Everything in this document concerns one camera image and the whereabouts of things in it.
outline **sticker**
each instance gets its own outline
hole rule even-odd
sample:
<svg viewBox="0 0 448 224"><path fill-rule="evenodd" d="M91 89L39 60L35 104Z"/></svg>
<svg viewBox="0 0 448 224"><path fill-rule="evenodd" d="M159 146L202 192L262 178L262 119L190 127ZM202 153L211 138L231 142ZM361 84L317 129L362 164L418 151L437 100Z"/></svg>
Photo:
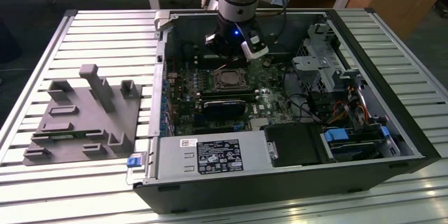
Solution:
<svg viewBox="0 0 448 224"><path fill-rule="evenodd" d="M182 139L181 140L181 146L182 147L195 147L197 143L198 143L198 138Z"/></svg>
<svg viewBox="0 0 448 224"><path fill-rule="evenodd" d="M198 139L195 140L201 174L229 173L245 170L238 139L213 142L198 142Z"/></svg>

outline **barcode sticker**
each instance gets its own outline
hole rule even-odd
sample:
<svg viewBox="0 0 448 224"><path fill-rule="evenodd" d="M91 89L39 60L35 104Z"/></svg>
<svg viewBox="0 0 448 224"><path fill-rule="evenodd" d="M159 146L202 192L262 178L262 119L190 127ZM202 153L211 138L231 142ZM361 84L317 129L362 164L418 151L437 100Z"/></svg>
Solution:
<svg viewBox="0 0 448 224"><path fill-rule="evenodd" d="M181 140L181 146L182 147L197 147L198 138L191 139L182 139Z"/></svg>

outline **cpu socket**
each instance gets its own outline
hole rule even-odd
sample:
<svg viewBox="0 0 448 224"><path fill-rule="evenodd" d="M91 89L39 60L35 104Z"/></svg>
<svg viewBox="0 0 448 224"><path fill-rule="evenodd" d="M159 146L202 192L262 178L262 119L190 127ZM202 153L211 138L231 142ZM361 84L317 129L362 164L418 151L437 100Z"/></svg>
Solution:
<svg viewBox="0 0 448 224"><path fill-rule="evenodd" d="M215 71L217 90L242 90L247 88L246 71L242 68Z"/></svg>

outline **aluminum slotted table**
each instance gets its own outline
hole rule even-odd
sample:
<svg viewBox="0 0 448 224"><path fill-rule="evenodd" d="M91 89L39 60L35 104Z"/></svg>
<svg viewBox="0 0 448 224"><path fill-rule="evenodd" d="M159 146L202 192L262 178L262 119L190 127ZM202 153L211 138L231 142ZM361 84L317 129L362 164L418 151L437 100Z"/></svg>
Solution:
<svg viewBox="0 0 448 224"><path fill-rule="evenodd" d="M51 80L87 87L78 69L98 64L111 85L145 86L135 151L147 150L155 10L67 12L0 131L2 223L417 223L448 218L448 93L375 13L339 10L347 26L415 117L443 159L370 191L253 206L158 215L133 191L127 159L43 166L22 165L50 101ZM342 48L347 62L355 68Z"/></svg>

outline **blue drive bracket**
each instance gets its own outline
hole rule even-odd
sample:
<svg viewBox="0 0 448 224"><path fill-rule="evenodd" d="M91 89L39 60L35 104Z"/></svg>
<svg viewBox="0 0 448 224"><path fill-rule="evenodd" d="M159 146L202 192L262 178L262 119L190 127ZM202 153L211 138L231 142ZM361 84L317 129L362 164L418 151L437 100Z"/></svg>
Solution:
<svg viewBox="0 0 448 224"><path fill-rule="evenodd" d="M346 129L330 129L325 133L327 142L349 140Z"/></svg>

